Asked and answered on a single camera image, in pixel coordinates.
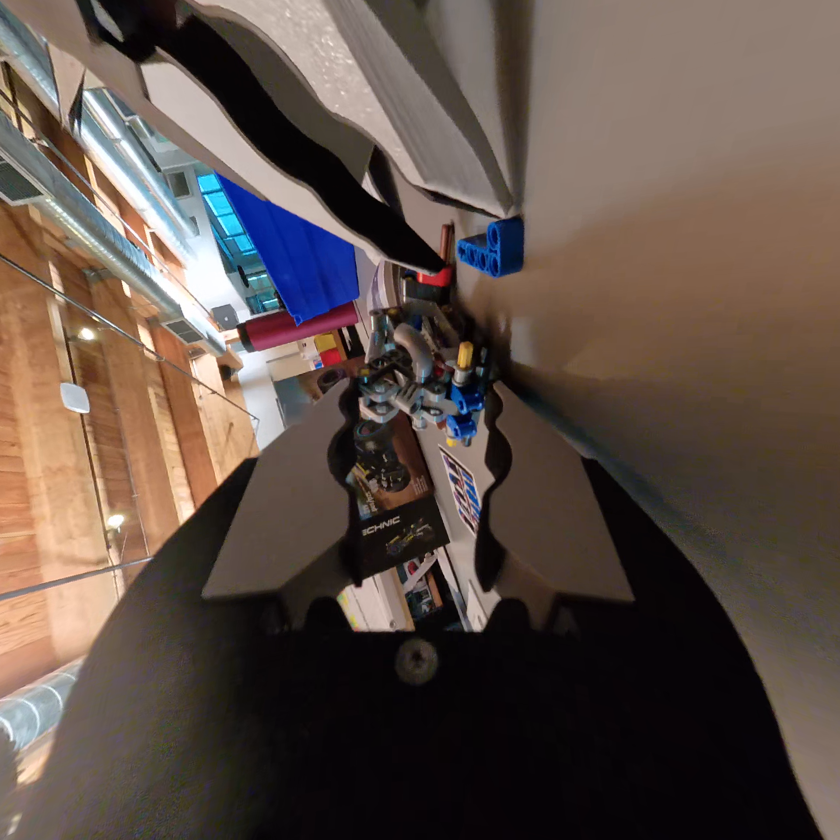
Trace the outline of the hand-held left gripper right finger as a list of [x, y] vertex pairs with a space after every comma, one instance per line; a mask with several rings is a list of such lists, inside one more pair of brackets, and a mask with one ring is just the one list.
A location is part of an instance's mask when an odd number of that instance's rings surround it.
[[517, 602], [531, 625], [554, 625], [573, 602], [635, 603], [583, 458], [501, 382], [486, 397], [486, 467], [474, 568], [500, 604]]

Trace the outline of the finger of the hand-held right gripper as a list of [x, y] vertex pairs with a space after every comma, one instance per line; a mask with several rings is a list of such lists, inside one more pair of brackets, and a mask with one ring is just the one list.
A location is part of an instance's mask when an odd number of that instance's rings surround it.
[[258, 198], [372, 256], [423, 274], [444, 260], [402, 211], [364, 187], [382, 142], [326, 108], [299, 65], [241, 16], [188, 16], [194, 47], [131, 60], [93, 45], [81, 16], [50, 16], [49, 42], [166, 139]]
[[499, 2], [196, 2], [279, 110], [376, 202], [374, 151], [431, 201], [521, 206]]

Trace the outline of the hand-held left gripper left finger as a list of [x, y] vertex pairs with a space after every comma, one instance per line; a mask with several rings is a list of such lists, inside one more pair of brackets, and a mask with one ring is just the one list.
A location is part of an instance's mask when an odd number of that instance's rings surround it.
[[351, 387], [333, 387], [262, 450], [205, 582], [207, 601], [279, 594], [336, 600], [351, 584], [340, 548], [351, 523], [337, 444]]

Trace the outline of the partly built lego vehicle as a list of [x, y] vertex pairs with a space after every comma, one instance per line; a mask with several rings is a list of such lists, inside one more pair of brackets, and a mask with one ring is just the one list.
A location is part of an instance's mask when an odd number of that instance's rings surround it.
[[383, 260], [366, 294], [369, 339], [356, 375], [360, 417], [386, 425], [405, 415], [436, 426], [449, 447], [472, 445], [493, 364], [487, 340], [456, 299], [455, 224], [444, 224], [444, 270], [420, 275]]

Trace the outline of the thick blue angled lego beam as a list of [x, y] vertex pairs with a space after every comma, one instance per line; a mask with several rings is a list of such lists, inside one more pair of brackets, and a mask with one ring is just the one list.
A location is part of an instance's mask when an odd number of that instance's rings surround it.
[[455, 255], [461, 263], [494, 279], [519, 273], [524, 263], [522, 217], [497, 220], [484, 234], [459, 239]]

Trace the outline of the lego sticker sheet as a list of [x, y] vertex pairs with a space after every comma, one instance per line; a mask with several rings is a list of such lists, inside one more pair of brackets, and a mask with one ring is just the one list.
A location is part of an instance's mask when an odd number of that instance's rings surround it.
[[474, 474], [453, 455], [447, 445], [438, 447], [458, 518], [473, 537], [480, 525], [481, 495]]

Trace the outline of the lego set cardboard box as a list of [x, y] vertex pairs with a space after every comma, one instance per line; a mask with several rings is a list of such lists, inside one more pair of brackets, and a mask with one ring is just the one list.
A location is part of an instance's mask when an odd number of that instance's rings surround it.
[[353, 427], [352, 443], [345, 484], [359, 519], [353, 532], [358, 580], [448, 545], [431, 472], [406, 417], [384, 424], [363, 418]]

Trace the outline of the blue storage bin white tag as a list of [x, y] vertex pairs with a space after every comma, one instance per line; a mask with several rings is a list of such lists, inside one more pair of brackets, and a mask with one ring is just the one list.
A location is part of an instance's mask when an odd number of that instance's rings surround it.
[[226, 198], [297, 325], [360, 295], [354, 247], [217, 175]]

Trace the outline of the maroon roll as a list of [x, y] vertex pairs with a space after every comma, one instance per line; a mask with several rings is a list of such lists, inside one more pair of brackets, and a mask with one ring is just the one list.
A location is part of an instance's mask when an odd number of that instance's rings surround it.
[[300, 323], [287, 311], [273, 311], [239, 323], [236, 330], [245, 351], [250, 353], [351, 327], [358, 321], [355, 303], [351, 301]]

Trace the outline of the silver ventilation duct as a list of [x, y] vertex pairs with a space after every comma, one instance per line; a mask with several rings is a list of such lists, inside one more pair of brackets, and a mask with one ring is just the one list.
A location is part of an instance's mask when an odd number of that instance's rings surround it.
[[77, 658], [1, 699], [1, 731], [13, 754], [19, 754], [52, 732], [85, 662]]
[[[59, 116], [60, 97], [51, 54], [46, 44], [4, 5], [1, 44], [2, 58], [10, 61], [44, 106]], [[108, 129], [118, 128], [117, 116], [109, 99], [82, 94], [78, 142], [175, 256], [191, 263], [195, 254], [186, 242], [186, 235], [192, 231], [186, 217], [166, 191], [160, 173], [144, 163], [139, 145], [126, 133], [111, 136]], [[151, 247], [134, 244], [119, 233], [4, 113], [1, 151], [2, 163], [15, 170], [31, 191], [31, 195], [17, 199], [2, 187], [4, 201], [10, 205], [39, 205], [75, 242], [154, 306], [160, 322], [177, 338], [186, 344], [199, 344], [216, 357], [226, 353], [226, 342], [205, 307], [175, 281]]]

